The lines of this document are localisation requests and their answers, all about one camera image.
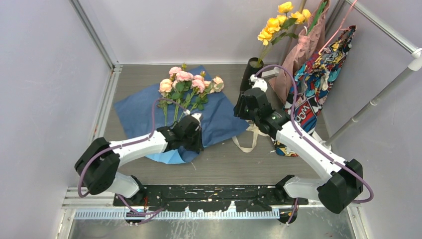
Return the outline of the pink garment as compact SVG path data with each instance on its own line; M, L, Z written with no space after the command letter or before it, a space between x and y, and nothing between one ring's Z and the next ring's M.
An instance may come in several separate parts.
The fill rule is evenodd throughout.
M325 43L325 24L329 8L330 2L308 36L306 36L307 28L311 24L317 10L312 13L309 20L307 20L307 28L301 30L297 44L288 53L282 64L289 73L295 74L313 53L323 47ZM288 73L282 69L279 70L278 75L269 80L269 84L280 101L284 103L287 99L290 87L292 86Z

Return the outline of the yellow flowers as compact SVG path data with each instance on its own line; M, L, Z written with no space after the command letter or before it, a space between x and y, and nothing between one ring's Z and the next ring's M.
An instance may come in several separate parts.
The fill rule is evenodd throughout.
M258 33L257 39L262 44L262 49L257 57L255 66L263 66L263 58L270 52L274 45L284 38L298 38L292 27L303 25L311 17L308 9L294 11L294 5L286 1L278 6L278 15L267 20L266 25Z

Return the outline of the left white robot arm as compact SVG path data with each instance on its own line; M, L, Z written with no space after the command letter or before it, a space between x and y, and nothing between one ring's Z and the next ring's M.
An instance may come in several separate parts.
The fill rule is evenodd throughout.
M143 203L145 189L134 176L118 172L118 168L133 160L158 153L184 148L187 151L203 151L201 113L184 116L173 127L157 128L152 134L122 141L95 139L75 163L80 177L79 186L85 185L88 193L118 194L134 206Z

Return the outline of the pink clothes hanger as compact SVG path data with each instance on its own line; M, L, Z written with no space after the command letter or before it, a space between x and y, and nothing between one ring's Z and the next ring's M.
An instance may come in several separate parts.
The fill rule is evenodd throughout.
M344 18L342 19L338 29L333 33L333 35L328 39L328 41L325 43L325 45L319 50L318 54L322 55L323 50L328 46L328 44L334 39L334 37L341 31L344 30L343 25L350 15L350 13L353 11L355 4L358 2L358 0L354 0L352 4L350 5L347 13L345 14Z

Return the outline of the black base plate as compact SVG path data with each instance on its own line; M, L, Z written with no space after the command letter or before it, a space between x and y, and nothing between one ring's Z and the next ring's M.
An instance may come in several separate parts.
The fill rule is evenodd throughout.
M234 204L237 212L268 212L295 203L278 185L144 185L138 192L113 186L109 192L124 198L116 197L114 206L128 203L151 211L225 212Z

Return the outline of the green clothes hanger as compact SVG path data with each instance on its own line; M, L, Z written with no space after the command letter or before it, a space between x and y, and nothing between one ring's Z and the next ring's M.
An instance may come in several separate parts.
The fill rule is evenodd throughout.
M330 0L322 0L321 3L318 6L318 9L314 15L314 18L311 22L311 24L309 25L309 27L307 28L307 33L306 36L308 36L310 34L310 32L312 31L312 29L315 27L315 25L318 22L319 17L324 13L327 5L329 5Z

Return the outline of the cream ribbon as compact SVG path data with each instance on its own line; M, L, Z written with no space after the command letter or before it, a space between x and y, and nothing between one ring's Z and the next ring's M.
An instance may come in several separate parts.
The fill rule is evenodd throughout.
M264 134L258 126L253 123L251 120L246 121L248 123L248 128L244 133L239 135L240 139L237 136L232 137L232 141L244 153L252 152L258 143L258 137L269 137L269 135Z

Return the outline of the colourful cartoon print garment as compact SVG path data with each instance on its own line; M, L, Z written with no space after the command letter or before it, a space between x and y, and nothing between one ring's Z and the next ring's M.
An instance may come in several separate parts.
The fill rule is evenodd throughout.
M282 109L289 113L295 107L295 121L310 135L314 135L317 118L330 90L352 47L356 26L346 28L332 44L319 55L317 50L295 73L286 68L292 86Z

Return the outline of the pink rose stem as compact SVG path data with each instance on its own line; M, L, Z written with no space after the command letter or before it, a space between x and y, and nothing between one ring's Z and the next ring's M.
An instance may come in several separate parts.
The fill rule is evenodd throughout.
M161 94L163 99L170 99L173 93L173 82L170 79L163 79L159 85L159 93ZM168 105L170 101L160 100L159 106L163 110L164 114L164 126L167 125L167 118L168 118Z
M169 70L169 76L173 87L170 98L183 105L185 93L190 89L194 76L187 71L186 63L183 63L181 67L172 67Z
M182 106L185 109L191 107L191 111L194 109L203 110L205 103L205 76L206 72L201 71L199 75L195 75L191 81L190 89L188 90L185 99L182 101Z
M212 80L205 80L205 103L203 106L205 107L205 104L209 102L209 95L213 93L219 93L224 89L224 81L221 77L214 77Z

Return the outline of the black vase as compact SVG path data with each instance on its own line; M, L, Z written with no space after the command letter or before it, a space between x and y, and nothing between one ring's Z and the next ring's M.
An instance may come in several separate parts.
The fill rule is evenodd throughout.
M248 60L246 68L243 73L243 77L240 84L240 92L244 92L251 89L250 77L255 75L259 70L263 68L263 62L258 63L257 57L252 57Z

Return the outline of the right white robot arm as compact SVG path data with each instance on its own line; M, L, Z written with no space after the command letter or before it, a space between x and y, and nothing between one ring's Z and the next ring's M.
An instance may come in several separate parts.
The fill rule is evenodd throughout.
M273 109L260 88L239 94L234 115L253 121L261 132L298 154L319 176L318 179L285 177L276 191L281 204L287 205L295 198L311 199L339 214L363 192L361 163L355 159L347 161L322 146L297 122L291 121L284 110Z

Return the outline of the white metal clothes rack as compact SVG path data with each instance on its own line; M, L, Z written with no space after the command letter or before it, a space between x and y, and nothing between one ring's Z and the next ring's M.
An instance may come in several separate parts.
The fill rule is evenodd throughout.
M331 2L325 42L349 5ZM422 147L422 73L408 64L421 60L414 52L422 50L422 3L358 0L343 28L351 25L353 46L318 117L328 130L325 143L342 153L414 157Z

